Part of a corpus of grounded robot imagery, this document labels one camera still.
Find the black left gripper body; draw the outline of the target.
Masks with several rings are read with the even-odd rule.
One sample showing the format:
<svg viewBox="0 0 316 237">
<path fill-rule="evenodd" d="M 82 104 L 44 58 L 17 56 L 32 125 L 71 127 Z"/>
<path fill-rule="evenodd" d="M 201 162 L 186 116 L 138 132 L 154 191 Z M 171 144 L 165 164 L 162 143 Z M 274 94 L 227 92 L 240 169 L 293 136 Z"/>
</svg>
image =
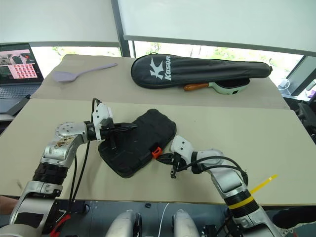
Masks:
<svg viewBox="0 0 316 237">
<path fill-rule="evenodd" d="M 101 121 L 100 135 L 102 140 L 110 141 L 112 150 L 116 149 L 116 142 L 114 138 L 114 123 L 112 118 L 103 119 Z"/>
</svg>

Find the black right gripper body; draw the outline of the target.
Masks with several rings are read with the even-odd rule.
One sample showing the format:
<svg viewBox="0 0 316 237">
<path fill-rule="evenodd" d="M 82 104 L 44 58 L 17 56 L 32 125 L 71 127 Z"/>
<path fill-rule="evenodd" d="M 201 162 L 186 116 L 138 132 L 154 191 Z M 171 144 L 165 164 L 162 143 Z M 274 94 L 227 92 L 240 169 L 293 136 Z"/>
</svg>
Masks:
<svg viewBox="0 0 316 237">
<path fill-rule="evenodd" d="M 172 155 L 172 168 L 170 172 L 171 178 L 176 178 L 177 170 L 186 165 L 186 161 L 181 157 L 180 154 L 174 153 Z"/>
</svg>

